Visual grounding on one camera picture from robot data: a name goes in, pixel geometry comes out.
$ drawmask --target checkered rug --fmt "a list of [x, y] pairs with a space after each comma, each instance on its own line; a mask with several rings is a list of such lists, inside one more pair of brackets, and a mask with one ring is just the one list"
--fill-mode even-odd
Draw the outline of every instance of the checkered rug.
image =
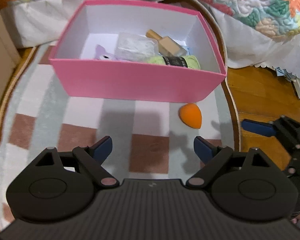
[[234, 147], [221, 85], [197, 103], [202, 127], [196, 130], [179, 119], [183, 104], [69, 97], [48, 61], [51, 48], [52, 43], [39, 47], [5, 112], [0, 141], [0, 230], [14, 219], [5, 197], [8, 185], [46, 147], [71, 151], [109, 135], [113, 152], [102, 166], [121, 182], [124, 178], [185, 181], [203, 165], [193, 151], [197, 135], [215, 146]]

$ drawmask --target wooden floor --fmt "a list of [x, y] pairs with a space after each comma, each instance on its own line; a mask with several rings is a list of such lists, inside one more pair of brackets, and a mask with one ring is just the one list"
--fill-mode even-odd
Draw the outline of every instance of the wooden floor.
[[[300, 100], [293, 85], [277, 77], [268, 68], [228, 69], [228, 84], [239, 112], [239, 119], [260, 122], [274, 121], [286, 115], [300, 122]], [[290, 156], [275, 138], [263, 137], [242, 130], [242, 151], [250, 147], [263, 150], [281, 169]]]

